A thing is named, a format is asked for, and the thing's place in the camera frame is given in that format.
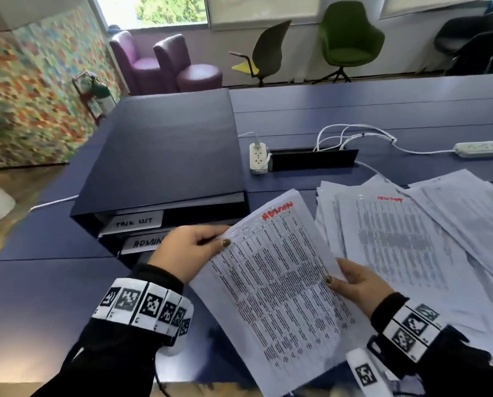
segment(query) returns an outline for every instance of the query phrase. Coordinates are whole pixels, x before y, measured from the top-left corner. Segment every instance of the black chair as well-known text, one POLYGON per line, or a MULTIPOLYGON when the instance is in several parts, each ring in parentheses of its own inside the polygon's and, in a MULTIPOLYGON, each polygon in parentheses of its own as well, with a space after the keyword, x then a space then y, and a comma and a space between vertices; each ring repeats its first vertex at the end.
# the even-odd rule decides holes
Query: black chair
POLYGON ((263 86, 263 79, 274 75, 281 68, 281 44, 290 26, 290 20, 266 29, 256 43, 252 52, 252 60, 245 54, 230 51, 231 55, 246 59, 232 69, 250 74, 259 79, 259 87, 263 86))
POLYGON ((477 72, 481 66, 487 72, 493 61, 493 12, 449 20, 434 38, 434 46, 457 58, 450 73, 481 73, 477 72))

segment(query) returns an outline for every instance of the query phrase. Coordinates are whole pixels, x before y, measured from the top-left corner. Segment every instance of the power strip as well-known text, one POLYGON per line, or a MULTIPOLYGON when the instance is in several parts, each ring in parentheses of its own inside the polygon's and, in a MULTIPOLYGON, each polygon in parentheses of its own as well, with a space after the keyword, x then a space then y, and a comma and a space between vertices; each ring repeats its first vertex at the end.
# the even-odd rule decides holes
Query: power strip
POLYGON ((255 143, 250 144, 250 172, 252 174, 266 174, 269 171, 267 156, 267 145, 263 142, 259 142, 258 146, 255 143))
POLYGON ((457 143, 454 153, 464 159, 493 157, 493 141, 457 143))

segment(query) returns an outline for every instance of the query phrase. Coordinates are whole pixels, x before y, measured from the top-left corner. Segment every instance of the tree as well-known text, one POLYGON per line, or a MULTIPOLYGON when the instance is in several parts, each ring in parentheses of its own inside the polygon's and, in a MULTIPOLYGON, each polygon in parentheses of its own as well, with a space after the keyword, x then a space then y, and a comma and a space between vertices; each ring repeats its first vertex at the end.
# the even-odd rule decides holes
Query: tree
POLYGON ((204 0, 140 0, 136 6, 137 18, 146 24, 200 22, 204 12, 204 0))

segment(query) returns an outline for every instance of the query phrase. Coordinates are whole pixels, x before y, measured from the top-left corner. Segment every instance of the hand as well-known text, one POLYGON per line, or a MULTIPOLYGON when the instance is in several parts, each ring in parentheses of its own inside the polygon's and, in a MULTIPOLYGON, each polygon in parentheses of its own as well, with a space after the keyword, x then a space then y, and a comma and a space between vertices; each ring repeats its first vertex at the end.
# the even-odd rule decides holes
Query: hand
POLYGON ((395 291, 373 270, 348 259, 339 258, 336 261, 348 282, 328 276, 325 279, 327 286, 354 302, 371 319, 375 308, 395 291))
POLYGON ((182 226, 172 230, 158 246, 149 265, 173 274, 184 284, 189 283, 213 256, 230 245, 230 240, 210 240, 230 226, 182 226))

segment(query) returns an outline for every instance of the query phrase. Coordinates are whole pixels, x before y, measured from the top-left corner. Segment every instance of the colorful mosaic wall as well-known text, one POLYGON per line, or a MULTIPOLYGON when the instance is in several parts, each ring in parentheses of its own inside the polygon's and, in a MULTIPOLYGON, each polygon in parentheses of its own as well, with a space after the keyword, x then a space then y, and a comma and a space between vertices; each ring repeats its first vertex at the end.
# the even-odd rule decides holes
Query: colorful mosaic wall
POLYGON ((118 74, 87 5, 0 33, 0 108, 14 128, 0 142, 0 167, 67 162, 94 132, 71 82, 85 69, 119 99, 118 74))

